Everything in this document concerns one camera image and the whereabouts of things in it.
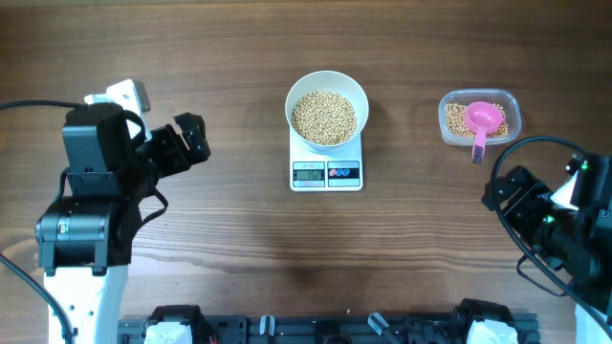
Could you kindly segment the pink plastic measuring scoop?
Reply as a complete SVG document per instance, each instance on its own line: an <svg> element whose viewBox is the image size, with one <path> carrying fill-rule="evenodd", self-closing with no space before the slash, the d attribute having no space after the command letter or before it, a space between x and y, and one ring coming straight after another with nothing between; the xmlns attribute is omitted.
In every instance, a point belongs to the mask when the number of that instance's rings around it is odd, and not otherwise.
<svg viewBox="0 0 612 344"><path fill-rule="evenodd" d="M472 162L481 164L485 153L487 135L498 130L504 121L500 110L493 104L476 101L466 109L465 124L474 134Z"/></svg>

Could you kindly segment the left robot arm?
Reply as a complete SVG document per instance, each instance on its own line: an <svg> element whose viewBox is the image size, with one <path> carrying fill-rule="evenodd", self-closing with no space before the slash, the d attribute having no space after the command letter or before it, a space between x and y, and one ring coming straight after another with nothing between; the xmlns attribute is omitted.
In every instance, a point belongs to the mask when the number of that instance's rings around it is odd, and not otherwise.
<svg viewBox="0 0 612 344"><path fill-rule="evenodd" d="M69 165L59 193L36 224L39 266L50 295L52 343L115 343L120 304L138 230L164 214L147 216L142 200L166 198L160 179L206 161L210 149L204 120L190 113L173 124L129 133L135 113L114 103L70 111L62 128Z"/></svg>

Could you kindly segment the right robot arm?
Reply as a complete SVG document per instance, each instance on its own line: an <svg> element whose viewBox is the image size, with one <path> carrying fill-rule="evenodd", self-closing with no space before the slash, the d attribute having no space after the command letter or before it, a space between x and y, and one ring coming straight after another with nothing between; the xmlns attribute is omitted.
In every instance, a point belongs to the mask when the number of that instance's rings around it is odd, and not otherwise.
<svg viewBox="0 0 612 344"><path fill-rule="evenodd" d="M566 166L571 178L553 191L517 166L485 186L483 204L498 215L523 252L576 302L578 343L611 341L611 158L585 153Z"/></svg>

